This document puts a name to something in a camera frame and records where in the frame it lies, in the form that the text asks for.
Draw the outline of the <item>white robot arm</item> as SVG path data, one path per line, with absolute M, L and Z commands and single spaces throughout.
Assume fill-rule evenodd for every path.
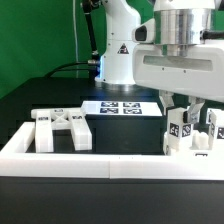
M 213 13 L 224 11 L 224 0 L 147 0 L 153 17 L 140 22 L 126 0 L 82 0 L 88 24 L 91 12 L 104 7 L 107 47 L 97 52 L 90 31 L 93 57 L 99 60 L 95 81 L 112 89 L 138 86 L 157 89 L 165 108 L 172 96 L 189 97 L 184 115 L 197 121 L 206 100 L 224 103 L 224 31 L 213 29 Z

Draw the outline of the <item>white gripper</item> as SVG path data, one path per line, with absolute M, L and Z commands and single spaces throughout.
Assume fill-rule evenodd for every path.
M 157 89 L 167 115 L 174 108 L 173 93 L 189 97 L 183 122 L 199 122 L 205 100 L 224 102 L 224 39 L 199 44 L 156 44 L 156 20 L 150 19 L 132 31 L 133 78 L 137 85 Z

